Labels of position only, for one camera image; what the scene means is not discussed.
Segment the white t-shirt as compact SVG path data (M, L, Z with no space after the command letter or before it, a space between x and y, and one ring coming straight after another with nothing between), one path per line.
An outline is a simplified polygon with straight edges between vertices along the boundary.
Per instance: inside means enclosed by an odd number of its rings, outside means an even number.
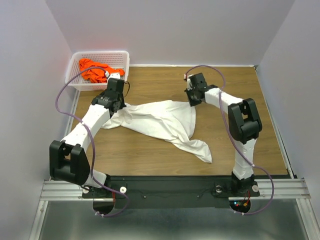
M196 127L196 108L188 102L164 100L140 105L127 103L102 128L109 130L120 126L169 142L205 163L211 164L213 161L208 144L192 139Z

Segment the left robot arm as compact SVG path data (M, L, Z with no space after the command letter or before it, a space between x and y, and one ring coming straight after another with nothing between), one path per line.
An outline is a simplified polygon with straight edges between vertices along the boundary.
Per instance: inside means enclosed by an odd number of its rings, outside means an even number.
M126 107L122 79L111 77L107 88L97 95L75 128L62 140L54 140L49 146L49 173L55 180L66 181L81 187L93 187L100 197L112 191L110 176L94 170L96 147L94 136L119 110Z

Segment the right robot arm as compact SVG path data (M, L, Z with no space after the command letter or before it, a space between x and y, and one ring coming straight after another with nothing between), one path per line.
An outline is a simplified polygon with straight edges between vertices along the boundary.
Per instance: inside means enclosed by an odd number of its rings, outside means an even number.
M220 109L229 139L235 148L235 164L230 189L242 195L254 183L254 148L262 131L262 122L255 101L232 96L216 85L208 85L202 73L185 75L185 92L194 107L206 103Z

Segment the orange t-shirt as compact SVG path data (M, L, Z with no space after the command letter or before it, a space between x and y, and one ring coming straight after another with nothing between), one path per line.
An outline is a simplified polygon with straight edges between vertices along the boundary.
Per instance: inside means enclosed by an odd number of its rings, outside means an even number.
M78 66L81 72L89 69L84 71L81 75L85 80L94 84L107 83L108 80L105 75L106 72L109 74L119 74L121 77L125 75L125 71L123 69L112 68L106 63L100 63L88 58L81 58L78 61Z

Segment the white plastic laundry basket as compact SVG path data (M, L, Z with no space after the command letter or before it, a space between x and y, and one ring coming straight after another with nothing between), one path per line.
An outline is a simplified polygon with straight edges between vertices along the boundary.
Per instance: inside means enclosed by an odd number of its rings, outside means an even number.
M88 59L93 62L108 65L115 70L123 70L124 74L120 78L128 80L130 54L125 50L100 50L100 51L80 51L73 54L65 77L65 81L73 81L69 84L79 91L102 91L107 87L104 82L92 82L90 79L84 79L82 75L77 76L81 71L79 62L81 59Z

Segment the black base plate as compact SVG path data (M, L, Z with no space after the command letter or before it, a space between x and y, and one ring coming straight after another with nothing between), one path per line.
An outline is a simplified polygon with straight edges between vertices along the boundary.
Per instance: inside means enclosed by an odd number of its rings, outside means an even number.
M126 188L125 196L115 197L117 209L228 208L230 198L260 196L255 180L230 175L109 176L106 183L116 191Z

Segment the aluminium frame rail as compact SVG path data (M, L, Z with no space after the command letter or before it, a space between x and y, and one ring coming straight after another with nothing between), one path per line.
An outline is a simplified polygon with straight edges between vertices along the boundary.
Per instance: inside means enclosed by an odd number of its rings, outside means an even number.
M29 240L39 240L49 202L83 201L83 189L65 181L44 181Z

